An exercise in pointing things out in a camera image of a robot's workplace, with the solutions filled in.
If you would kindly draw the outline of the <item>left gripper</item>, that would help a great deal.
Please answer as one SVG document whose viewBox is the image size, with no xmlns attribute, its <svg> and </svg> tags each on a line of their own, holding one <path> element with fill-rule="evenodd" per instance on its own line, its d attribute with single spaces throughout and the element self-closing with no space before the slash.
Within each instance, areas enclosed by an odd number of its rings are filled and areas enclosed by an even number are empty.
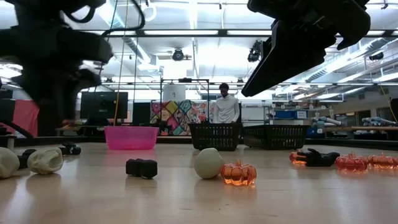
<svg viewBox="0 0 398 224">
<path fill-rule="evenodd" d="M 51 136 L 63 120 L 74 119 L 78 92 L 100 85 L 100 76 L 82 68 L 83 62 L 108 63 L 112 56 L 98 34 L 66 27 L 1 30 L 1 57 L 22 66 L 11 80 L 39 108 L 39 136 Z"/>
</svg>

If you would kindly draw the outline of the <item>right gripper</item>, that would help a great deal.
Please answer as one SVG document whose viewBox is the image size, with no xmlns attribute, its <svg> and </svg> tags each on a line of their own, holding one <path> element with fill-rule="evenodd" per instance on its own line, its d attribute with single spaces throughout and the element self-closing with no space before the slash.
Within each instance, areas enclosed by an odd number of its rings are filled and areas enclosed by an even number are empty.
<svg viewBox="0 0 398 224">
<path fill-rule="evenodd" d="M 254 96 L 325 61 L 325 49 L 343 39 L 341 50 L 370 30 L 366 1 L 249 0 L 247 7 L 274 19 L 272 36 L 262 45 L 263 58 L 241 93 Z"/>
</svg>

